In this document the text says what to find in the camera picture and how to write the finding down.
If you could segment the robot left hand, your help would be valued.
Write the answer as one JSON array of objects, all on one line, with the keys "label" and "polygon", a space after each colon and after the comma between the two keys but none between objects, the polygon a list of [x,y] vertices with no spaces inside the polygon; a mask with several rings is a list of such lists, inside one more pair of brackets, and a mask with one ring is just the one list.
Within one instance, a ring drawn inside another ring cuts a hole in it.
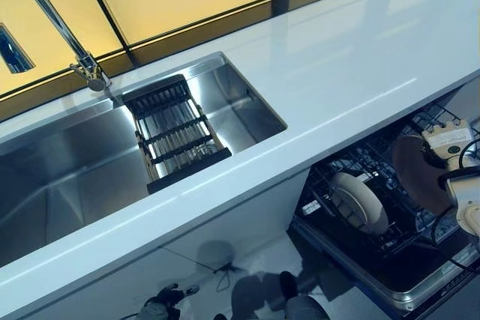
[{"label": "robot left hand", "polygon": [[180,319],[181,311],[176,309],[176,305],[185,298],[195,295],[199,290],[199,286],[181,290],[178,283],[170,284],[149,298],[135,319]]}]

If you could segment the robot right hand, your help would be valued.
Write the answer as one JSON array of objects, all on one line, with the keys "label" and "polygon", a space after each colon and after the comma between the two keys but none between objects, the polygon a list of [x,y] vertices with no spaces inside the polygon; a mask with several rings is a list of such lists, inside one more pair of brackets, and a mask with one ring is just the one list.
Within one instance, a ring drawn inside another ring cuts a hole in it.
[{"label": "robot right hand", "polygon": [[462,150],[473,141],[473,133],[466,119],[447,121],[443,126],[434,125],[421,133],[430,150],[445,161],[448,170],[459,169]]}]

